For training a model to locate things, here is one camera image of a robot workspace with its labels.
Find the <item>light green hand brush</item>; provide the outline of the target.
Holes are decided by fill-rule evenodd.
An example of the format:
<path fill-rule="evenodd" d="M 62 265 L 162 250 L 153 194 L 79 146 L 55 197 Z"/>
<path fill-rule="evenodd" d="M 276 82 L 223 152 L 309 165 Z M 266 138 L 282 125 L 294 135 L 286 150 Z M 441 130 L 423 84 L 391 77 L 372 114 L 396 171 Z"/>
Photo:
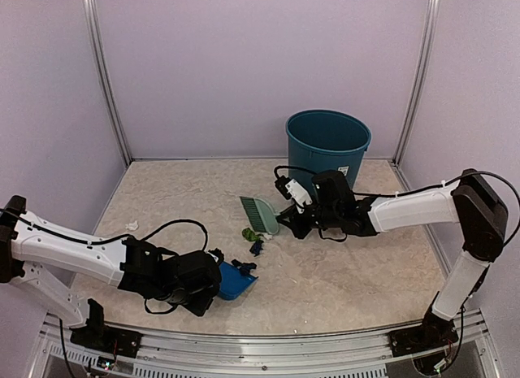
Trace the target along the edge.
<path fill-rule="evenodd" d="M 255 232 L 276 235 L 280 231 L 277 217 L 278 211 L 267 201 L 261 198 L 239 196 L 240 203 L 249 220 L 251 228 Z"/>

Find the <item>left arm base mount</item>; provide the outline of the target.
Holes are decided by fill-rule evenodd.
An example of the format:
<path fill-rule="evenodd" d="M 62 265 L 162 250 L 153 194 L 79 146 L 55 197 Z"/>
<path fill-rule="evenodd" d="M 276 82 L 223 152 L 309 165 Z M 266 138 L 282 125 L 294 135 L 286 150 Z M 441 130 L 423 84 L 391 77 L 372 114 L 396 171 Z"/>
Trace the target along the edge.
<path fill-rule="evenodd" d="M 87 303 L 88 317 L 82 326 L 71 329 L 71 342 L 115 357 L 135 358 L 143 335 L 105 324 L 103 307 L 92 298 Z"/>

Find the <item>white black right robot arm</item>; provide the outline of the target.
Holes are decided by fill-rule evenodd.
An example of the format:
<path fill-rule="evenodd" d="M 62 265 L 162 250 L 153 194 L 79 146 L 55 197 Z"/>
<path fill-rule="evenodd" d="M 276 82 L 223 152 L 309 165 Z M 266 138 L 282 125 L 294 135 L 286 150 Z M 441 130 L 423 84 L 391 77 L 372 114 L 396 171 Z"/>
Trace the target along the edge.
<path fill-rule="evenodd" d="M 313 193 L 277 174 L 275 187 L 293 204 L 276 219 L 298 239 L 312 229 L 338 228 L 347 237 L 374 237 L 411 226 L 459 224 L 462 252 L 415 332 L 416 342 L 431 349 L 452 331 L 453 318 L 513 238 L 506 232 L 507 206 L 486 181 L 488 176 L 467 169 L 448 182 L 414 191 L 361 194 L 352 191 L 339 171 L 313 174 Z"/>

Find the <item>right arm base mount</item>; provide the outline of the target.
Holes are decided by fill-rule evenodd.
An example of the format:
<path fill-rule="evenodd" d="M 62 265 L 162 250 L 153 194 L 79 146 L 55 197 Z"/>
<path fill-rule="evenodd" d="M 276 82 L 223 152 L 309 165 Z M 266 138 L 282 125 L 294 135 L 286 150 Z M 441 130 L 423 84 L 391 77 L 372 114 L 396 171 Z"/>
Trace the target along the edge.
<path fill-rule="evenodd" d="M 453 319 L 441 319 L 428 311 L 419 325 L 388 334 L 393 357 L 421 353 L 459 340 Z"/>

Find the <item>blue plastic dustpan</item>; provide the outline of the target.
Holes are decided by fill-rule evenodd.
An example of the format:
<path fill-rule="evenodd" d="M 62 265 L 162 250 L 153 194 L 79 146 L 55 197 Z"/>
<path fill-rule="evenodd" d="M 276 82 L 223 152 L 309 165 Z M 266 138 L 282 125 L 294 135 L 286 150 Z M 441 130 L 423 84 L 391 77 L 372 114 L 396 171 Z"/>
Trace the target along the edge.
<path fill-rule="evenodd" d="M 236 300 L 258 279 L 251 274 L 243 275 L 239 268 L 228 262 L 219 265 L 222 281 L 217 296 L 225 301 Z"/>

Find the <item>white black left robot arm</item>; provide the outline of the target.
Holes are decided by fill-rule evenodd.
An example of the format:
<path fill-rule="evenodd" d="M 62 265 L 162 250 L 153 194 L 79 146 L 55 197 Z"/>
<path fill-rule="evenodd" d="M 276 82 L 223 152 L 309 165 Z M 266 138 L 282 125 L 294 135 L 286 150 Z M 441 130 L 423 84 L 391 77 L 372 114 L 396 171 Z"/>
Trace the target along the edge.
<path fill-rule="evenodd" d="M 74 294 L 47 266 L 90 276 L 145 301 L 165 302 L 172 310 L 182 306 L 198 317 L 220 290 L 223 253 L 218 249 L 177 254 L 148 237 L 96 237 L 52 224 L 26 205 L 26 198 L 14 195 L 1 209 L 1 281 L 32 294 L 96 349 L 114 340 L 102 306 Z"/>

